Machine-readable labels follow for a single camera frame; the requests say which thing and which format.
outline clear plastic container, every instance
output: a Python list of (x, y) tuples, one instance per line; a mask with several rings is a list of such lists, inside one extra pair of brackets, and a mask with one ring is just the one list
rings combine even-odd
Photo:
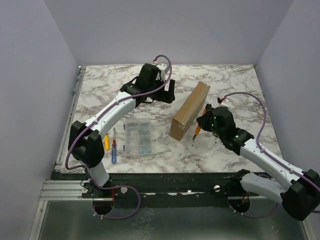
[(124, 153), (127, 155), (149, 155), (151, 147), (150, 118), (126, 119), (124, 122), (125, 144)]

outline white wall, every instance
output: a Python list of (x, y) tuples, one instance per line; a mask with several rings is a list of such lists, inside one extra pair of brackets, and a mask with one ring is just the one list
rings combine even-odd
[(27, 239), (78, 66), (43, 0), (0, 8), (0, 239)]
[[(295, 0), (256, 71), (283, 157), (320, 173), (320, 1)], [(320, 239), (320, 214), (312, 216)]]
[(257, 64), (293, 0), (44, 0), (80, 65)]

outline cable clip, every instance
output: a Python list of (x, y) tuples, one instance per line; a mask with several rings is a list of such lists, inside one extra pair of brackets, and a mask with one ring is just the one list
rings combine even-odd
[(261, 149), (260, 149), (260, 153), (263, 153), (263, 152), (265, 152), (265, 151), (266, 151), (265, 146), (260, 145), (260, 147), (261, 147)]

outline floor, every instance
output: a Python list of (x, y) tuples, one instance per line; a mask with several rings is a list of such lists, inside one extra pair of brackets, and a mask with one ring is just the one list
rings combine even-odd
[[(100, 65), (86, 68), (74, 119), (85, 122), (104, 108), (119, 92), (120, 87), (137, 76), (142, 65)], [(254, 163), (227, 150), (210, 132), (201, 131), (194, 145), (194, 122), (179, 142), (169, 136), (172, 118), (198, 82), (211, 86), (206, 103), (217, 107), (217, 97), (227, 93), (250, 92), (263, 99), (263, 94), (253, 65), (174, 65), (172, 79), (176, 80), (175, 101), (171, 104), (154, 102), (141, 104), (125, 115), (116, 125), (118, 157), (111, 163), (110, 151), (105, 150), (103, 164), (110, 173), (199, 173), (237, 172), (247, 169), (261, 171)], [(232, 111), (237, 127), (257, 135), (262, 122), (262, 109), (252, 97), (231, 96), (226, 105)], [(127, 156), (123, 151), (125, 119), (150, 118), (152, 154), (143, 157)], [(261, 143), (281, 156), (281, 151), (271, 119), (261, 135)], [(63, 151), (65, 159), (67, 149)], [(79, 164), (73, 157), (69, 165)], [(83, 170), (75, 169), (73, 173)], [(64, 168), (62, 173), (69, 172)]]
[[(248, 214), (270, 212), (275, 203), (251, 200)], [(132, 209), (114, 209), (123, 216)], [(306, 240), (302, 222), (282, 208), (267, 218), (234, 214), (228, 207), (141, 208), (125, 220), (101, 220), (93, 216), (92, 202), (51, 201), (46, 208), (40, 240)]]

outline blue screwdriver handle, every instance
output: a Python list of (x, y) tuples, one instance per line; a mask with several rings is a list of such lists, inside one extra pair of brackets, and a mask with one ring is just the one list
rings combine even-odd
[(112, 144), (112, 152), (111, 152), (111, 162), (113, 164), (117, 163), (117, 145), (116, 144)]

